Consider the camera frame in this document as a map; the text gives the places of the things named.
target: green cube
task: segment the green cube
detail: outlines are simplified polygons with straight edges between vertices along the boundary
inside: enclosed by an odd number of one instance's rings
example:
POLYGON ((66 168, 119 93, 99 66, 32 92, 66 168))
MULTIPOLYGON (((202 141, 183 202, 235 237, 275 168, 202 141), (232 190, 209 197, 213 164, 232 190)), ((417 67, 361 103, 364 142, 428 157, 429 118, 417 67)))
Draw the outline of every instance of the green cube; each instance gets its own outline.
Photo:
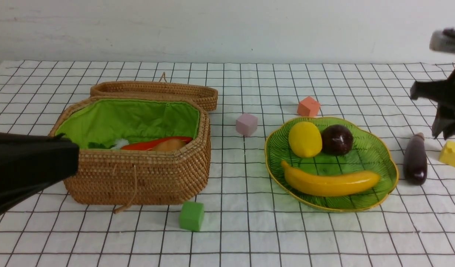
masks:
POLYGON ((183 203, 180 213, 180 228, 188 231, 199 232, 204 219, 204 204, 187 201, 183 203))

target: foam cube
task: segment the foam cube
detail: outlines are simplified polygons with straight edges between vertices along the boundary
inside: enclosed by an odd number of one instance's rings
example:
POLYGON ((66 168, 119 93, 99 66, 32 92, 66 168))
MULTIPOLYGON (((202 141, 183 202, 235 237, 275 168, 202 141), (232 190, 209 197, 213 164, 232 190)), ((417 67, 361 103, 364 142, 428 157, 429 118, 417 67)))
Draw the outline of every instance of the foam cube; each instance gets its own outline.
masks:
POLYGON ((320 103, 309 96, 298 103, 297 113, 302 117, 316 117, 319 107, 320 103))
POLYGON ((444 164, 455 167, 455 142, 448 140, 441 149, 438 160, 444 164))
POLYGON ((258 118, 252 114, 244 113, 236 120, 236 131, 244 136, 251 136, 258 127, 258 118))
POLYGON ((180 212, 179 225, 181 229, 199 232, 204 220, 204 204, 187 201, 183 203, 180 212))

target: basket lid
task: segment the basket lid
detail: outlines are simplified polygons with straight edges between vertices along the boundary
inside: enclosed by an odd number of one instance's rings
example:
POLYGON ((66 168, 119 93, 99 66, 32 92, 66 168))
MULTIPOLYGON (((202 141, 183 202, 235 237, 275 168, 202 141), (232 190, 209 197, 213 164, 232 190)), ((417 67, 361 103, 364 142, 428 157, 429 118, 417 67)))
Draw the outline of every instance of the basket lid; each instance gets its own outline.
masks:
POLYGON ((169 83, 163 72, 158 82, 150 81, 116 81, 103 82, 91 87, 91 96, 175 96, 187 98, 204 108, 213 111, 217 108, 218 91, 207 86, 187 85, 183 83, 169 83))

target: white object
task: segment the white object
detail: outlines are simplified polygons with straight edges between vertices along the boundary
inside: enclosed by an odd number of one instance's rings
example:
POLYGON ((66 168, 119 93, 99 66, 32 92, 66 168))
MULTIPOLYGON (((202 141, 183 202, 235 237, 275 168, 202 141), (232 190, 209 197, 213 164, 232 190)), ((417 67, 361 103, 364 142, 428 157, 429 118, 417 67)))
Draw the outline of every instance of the white object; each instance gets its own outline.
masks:
POLYGON ((445 35, 442 30, 436 30, 429 47, 432 51, 455 54, 455 38, 445 35))
POLYGON ((126 146, 129 144, 129 141, 126 139, 117 139, 116 140, 116 145, 112 147, 111 149, 121 149, 123 146, 126 146))

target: green fabric lining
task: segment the green fabric lining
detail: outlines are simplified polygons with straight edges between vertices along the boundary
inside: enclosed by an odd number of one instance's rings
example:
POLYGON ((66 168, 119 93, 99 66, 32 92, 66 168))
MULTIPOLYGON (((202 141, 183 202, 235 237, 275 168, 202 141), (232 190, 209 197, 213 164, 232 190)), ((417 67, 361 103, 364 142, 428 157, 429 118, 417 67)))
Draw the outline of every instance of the green fabric lining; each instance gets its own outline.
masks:
POLYGON ((110 147, 117 139, 148 142, 170 136, 197 137, 199 110, 185 102, 101 99, 73 113, 55 135, 64 133, 81 149, 90 142, 110 147))

